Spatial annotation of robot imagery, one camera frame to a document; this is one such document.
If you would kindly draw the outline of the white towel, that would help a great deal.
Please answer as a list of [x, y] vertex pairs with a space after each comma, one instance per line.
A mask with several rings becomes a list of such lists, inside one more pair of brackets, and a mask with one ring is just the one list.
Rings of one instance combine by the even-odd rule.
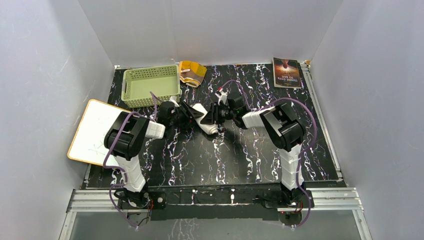
[[208, 115], [208, 111], [204, 108], [201, 103], [196, 103], [192, 105], [192, 108], [200, 113], [202, 116], [195, 119], [197, 125], [200, 129], [207, 135], [214, 135], [219, 132], [218, 125], [213, 123], [210, 116]]

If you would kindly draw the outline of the yellow brown cloth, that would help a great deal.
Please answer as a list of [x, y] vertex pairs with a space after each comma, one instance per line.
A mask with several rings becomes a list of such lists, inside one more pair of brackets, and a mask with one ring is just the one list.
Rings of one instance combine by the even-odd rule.
[[192, 88], [198, 88], [203, 82], [207, 68], [198, 62], [183, 60], [179, 62], [179, 79]]

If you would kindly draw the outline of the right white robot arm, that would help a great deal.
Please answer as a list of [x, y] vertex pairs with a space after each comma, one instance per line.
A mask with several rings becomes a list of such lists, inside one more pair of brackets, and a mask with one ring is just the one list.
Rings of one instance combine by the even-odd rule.
[[225, 121], [232, 120], [241, 129], [264, 128], [271, 142], [278, 148], [281, 164], [281, 184], [287, 189], [282, 192], [282, 202], [295, 207], [302, 199], [300, 187], [304, 178], [301, 174], [300, 152], [306, 134], [305, 127], [287, 103], [269, 106], [262, 110], [251, 110], [244, 98], [237, 93], [217, 92], [217, 102], [210, 104], [209, 110], [197, 103], [193, 108], [203, 112], [196, 119], [207, 134], [214, 134], [215, 128]]

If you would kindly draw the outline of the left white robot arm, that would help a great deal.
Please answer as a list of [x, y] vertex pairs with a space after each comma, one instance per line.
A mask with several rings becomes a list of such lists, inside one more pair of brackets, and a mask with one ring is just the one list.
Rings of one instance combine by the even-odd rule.
[[189, 125], [201, 120], [206, 113], [201, 104], [190, 106], [184, 101], [177, 103], [174, 100], [156, 104], [154, 118], [134, 111], [119, 113], [104, 137], [103, 145], [108, 152], [102, 167], [120, 171], [123, 176], [120, 187], [132, 192], [129, 200], [135, 207], [144, 208], [150, 200], [149, 194], [143, 191], [146, 180], [139, 160], [144, 140], [162, 139], [167, 127]]

